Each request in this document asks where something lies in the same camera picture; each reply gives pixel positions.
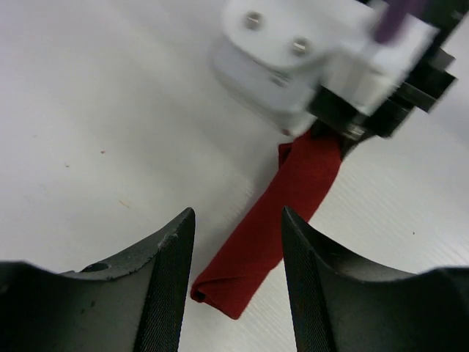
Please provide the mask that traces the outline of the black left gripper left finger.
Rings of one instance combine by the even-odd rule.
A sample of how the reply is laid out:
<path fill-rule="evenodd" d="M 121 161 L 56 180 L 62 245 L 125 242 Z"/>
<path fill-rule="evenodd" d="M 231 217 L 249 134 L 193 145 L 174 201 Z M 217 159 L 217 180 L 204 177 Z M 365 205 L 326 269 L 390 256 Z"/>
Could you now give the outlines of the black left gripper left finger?
<path fill-rule="evenodd" d="M 188 208 L 82 271 L 1 263 L 3 351 L 176 351 L 195 235 Z"/>

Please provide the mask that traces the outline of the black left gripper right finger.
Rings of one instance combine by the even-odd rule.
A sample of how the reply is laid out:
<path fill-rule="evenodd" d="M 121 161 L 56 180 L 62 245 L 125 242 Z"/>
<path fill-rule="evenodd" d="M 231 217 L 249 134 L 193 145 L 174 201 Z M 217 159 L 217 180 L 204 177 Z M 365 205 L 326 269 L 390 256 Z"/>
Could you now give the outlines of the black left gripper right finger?
<path fill-rule="evenodd" d="M 468 270 L 411 274 L 368 260 L 292 209 L 281 235 L 299 351 L 466 351 Z"/>

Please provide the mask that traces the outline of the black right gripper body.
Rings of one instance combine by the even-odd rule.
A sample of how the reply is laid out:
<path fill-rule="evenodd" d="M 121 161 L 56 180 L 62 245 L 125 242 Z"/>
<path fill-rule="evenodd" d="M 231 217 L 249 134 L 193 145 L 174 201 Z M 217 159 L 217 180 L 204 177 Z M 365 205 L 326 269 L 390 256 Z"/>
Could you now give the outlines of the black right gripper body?
<path fill-rule="evenodd" d="M 418 18 L 437 29 L 437 35 L 421 55 L 404 82 L 369 117 L 359 114 L 331 90 L 320 87 L 308 111 L 317 120 L 310 134 L 316 139 L 336 134 L 344 158 L 360 143 L 379 136 L 389 138 L 415 108 L 430 112 L 455 81 L 447 72 L 454 57 L 443 45 L 468 14 L 467 1 L 429 1 Z"/>

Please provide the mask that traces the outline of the dark red cloth napkin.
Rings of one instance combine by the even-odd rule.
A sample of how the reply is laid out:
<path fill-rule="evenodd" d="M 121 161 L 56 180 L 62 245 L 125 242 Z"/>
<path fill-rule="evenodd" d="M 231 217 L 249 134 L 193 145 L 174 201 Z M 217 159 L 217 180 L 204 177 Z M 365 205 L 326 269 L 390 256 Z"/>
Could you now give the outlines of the dark red cloth napkin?
<path fill-rule="evenodd" d="M 333 134 L 304 133 L 278 147 L 278 171 L 191 288 L 194 301 L 238 319 L 267 275 L 283 258 L 281 212 L 314 215 L 339 172 L 341 150 Z"/>

